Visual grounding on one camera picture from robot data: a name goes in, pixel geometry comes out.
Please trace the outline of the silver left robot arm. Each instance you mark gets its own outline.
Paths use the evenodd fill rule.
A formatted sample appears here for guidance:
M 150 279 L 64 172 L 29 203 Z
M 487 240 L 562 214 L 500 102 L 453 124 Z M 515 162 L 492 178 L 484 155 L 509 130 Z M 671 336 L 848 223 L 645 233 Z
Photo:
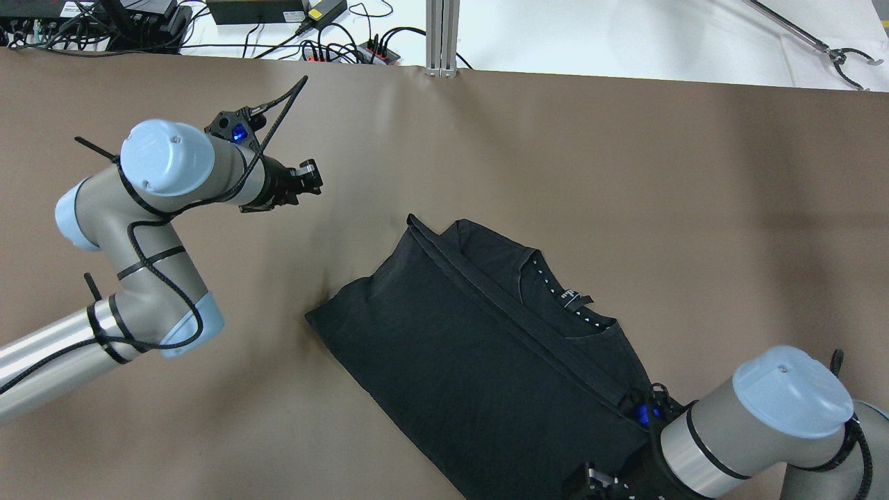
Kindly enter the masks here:
M 147 351 L 173 358 L 218 335 L 224 319 L 172 219 L 203 203 L 244 213 L 317 195 L 315 161 L 263 155 L 239 113 L 199 129 L 153 118 L 131 129 L 111 167 L 58 200 L 58 230 L 107 256 L 120 291 L 2 349 L 2 423 L 72 392 Z

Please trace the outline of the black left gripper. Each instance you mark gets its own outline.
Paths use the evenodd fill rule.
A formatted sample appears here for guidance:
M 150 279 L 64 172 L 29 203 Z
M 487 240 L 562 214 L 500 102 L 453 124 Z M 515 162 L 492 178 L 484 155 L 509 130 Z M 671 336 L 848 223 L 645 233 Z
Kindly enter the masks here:
M 261 154 L 263 145 L 257 133 L 266 126 L 266 111 L 266 108 L 222 111 L 204 127 L 204 133 L 232 143 L 238 149 L 236 156 L 240 158 L 240 165 L 234 168 L 217 200 L 238 206 L 242 213 L 295 206 L 299 196 L 321 195 L 324 186 L 315 159 L 307 159 L 293 168 Z

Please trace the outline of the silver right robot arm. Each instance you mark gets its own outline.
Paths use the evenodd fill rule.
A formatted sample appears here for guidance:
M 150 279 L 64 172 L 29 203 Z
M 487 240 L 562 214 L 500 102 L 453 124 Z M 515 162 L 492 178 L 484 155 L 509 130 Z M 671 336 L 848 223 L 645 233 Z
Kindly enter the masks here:
M 660 383 L 636 392 L 623 408 L 647 443 L 616 472 L 582 463 L 562 497 L 718 499 L 784 463 L 781 499 L 886 499 L 887 412 L 851 397 L 844 359 L 775 346 L 687 405 Z

